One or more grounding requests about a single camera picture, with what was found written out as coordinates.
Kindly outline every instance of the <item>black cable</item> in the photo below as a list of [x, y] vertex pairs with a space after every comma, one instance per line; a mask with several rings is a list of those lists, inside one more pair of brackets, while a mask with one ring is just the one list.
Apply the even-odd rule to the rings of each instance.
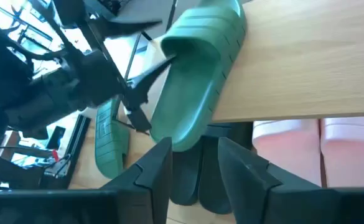
[[27, 49], [23, 48], [22, 45], [20, 45], [19, 43], [17, 43], [16, 41], [14, 41], [10, 38], [7, 38], [7, 46], [14, 48], [14, 50], [22, 53], [23, 55], [25, 55], [28, 58], [32, 58], [32, 59], [36, 59], [36, 60], [53, 60], [54, 58], [60, 58], [61, 56], [65, 55], [64, 50], [59, 50], [56, 52], [49, 52], [49, 53], [46, 53], [43, 55], [35, 54], [35, 53], [32, 53], [32, 52], [28, 51]]

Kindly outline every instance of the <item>green slide sandal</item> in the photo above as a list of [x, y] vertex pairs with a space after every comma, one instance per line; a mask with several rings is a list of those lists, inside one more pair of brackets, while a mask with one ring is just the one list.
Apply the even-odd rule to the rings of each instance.
[[129, 130], [113, 121], [118, 112], [118, 100], [101, 105], [96, 116], [95, 161], [100, 172], [110, 179], [122, 173], [129, 148]]
[[238, 0], [203, 0], [170, 28], [161, 48], [165, 56], [177, 57], [151, 119], [155, 142], [170, 136], [173, 150], [182, 152], [200, 139], [245, 33], [246, 19]]

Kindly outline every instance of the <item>wooden tabletop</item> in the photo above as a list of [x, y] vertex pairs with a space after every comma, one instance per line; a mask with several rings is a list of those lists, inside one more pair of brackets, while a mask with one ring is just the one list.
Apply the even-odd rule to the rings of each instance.
[[[254, 0], [243, 7], [248, 33], [214, 122], [364, 116], [364, 0]], [[145, 67], [163, 58], [154, 41]], [[148, 117], [166, 76], [149, 92], [149, 104], [143, 106]], [[131, 131], [127, 165], [153, 145]], [[96, 167], [94, 148], [92, 121], [71, 188], [97, 188], [109, 181]], [[233, 223], [231, 216], [211, 215], [198, 205], [171, 204], [168, 215], [169, 222]]]

